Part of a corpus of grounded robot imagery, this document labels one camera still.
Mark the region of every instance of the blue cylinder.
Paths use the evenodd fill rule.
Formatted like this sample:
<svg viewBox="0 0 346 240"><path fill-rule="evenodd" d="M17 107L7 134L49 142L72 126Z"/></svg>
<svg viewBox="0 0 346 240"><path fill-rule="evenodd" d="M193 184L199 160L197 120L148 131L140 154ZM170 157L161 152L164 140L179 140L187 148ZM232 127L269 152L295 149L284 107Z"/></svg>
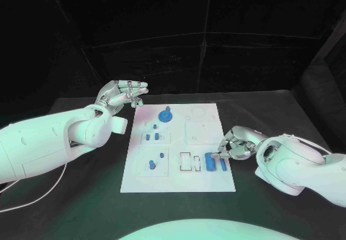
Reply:
<svg viewBox="0 0 346 240"><path fill-rule="evenodd" d="M215 159L212 158L210 152L204 154L204 165L206 165L206 171L209 172L216 171Z"/></svg>
<svg viewBox="0 0 346 240"><path fill-rule="evenodd" d="M226 164L225 164L225 159L220 158L220 159L219 159L219 162L220 162L222 171L226 171L228 168L226 168Z"/></svg>
<svg viewBox="0 0 346 240"><path fill-rule="evenodd" d="M155 164L153 160L148 161L148 167L151 170L155 169Z"/></svg>
<svg viewBox="0 0 346 240"><path fill-rule="evenodd" d="M167 107L166 107L166 110L158 113L158 120L160 120L163 123L167 123L167 122L171 120L171 118L173 118L171 109L170 109L170 107L167 106Z"/></svg>

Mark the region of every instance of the white board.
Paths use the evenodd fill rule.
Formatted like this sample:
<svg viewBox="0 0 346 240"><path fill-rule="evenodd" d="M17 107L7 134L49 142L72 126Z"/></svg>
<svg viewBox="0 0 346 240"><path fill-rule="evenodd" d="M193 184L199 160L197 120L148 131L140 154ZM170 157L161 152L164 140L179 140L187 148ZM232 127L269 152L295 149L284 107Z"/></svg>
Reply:
<svg viewBox="0 0 346 240"><path fill-rule="evenodd" d="M158 113L166 106L173 118L161 122ZM228 158L226 171L222 171L219 159L215 160L216 171L206 170L204 153L217 151L222 138L215 103L137 107L119 192L235 192Z"/></svg>

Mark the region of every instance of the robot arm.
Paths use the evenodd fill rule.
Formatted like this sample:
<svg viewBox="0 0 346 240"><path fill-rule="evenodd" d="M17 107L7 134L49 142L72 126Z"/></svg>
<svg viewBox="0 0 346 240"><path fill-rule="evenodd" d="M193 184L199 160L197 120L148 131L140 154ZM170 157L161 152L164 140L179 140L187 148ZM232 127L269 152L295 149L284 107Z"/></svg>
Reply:
<svg viewBox="0 0 346 240"><path fill-rule="evenodd" d="M346 207L346 155L321 156L292 135L266 137L246 127L235 126L225 135L213 158L245 160L255 154L255 175L279 191L297 196L304 188L314 190L333 204ZM220 152L229 143L230 150Z"/></svg>
<svg viewBox="0 0 346 240"><path fill-rule="evenodd" d="M46 115L0 130L0 184L33 177L57 168L99 148L111 133L124 134L127 120L114 116L125 103L143 106L137 97L148 92L147 83L109 81L95 104Z"/></svg>

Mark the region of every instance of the gray table surface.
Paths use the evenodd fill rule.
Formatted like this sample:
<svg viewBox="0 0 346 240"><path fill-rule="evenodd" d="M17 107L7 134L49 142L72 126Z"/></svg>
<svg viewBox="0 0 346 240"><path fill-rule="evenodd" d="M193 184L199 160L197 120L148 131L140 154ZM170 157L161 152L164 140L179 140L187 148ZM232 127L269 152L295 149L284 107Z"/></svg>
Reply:
<svg viewBox="0 0 346 240"><path fill-rule="evenodd" d="M50 113L83 108L95 98L59 98ZM144 104L216 103L223 133L233 125L268 136L294 134L326 142L287 90L145 95ZM49 195L33 205L0 213L0 239L118 239L154 224L181 219L222 219L272 229L303 240L346 239L346 209L310 189L290 196L254 174L255 157L230 161L236 192L119 193L134 109L125 105L124 135L66 166ZM50 189L62 167L21 180L0 197L0 209L29 203Z"/></svg>

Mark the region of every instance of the robotic hand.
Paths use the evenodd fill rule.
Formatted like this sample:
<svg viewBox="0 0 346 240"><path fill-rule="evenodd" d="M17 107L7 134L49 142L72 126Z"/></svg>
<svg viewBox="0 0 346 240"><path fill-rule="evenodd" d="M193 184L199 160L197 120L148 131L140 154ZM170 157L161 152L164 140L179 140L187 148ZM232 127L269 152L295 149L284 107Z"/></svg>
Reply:
<svg viewBox="0 0 346 240"><path fill-rule="evenodd" d="M137 97L148 84L109 81L99 90L95 104L46 115L0 130L0 184L53 170L82 154L99 148L111 133L124 134L128 121L114 116L125 103L143 106Z"/></svg>
<svg viewBox="0 0 346 240"><path fill-rule="evenodd" d="M303 144L327 152L327 155ZM222 151L226 144L229 151ZM346 155L294 135L266 137L261 132L235 126L226 133L212 158L245 160L255 154L255 175L284 193L297 196L304 188L314 190L333 204L346 207Z"/></svg>

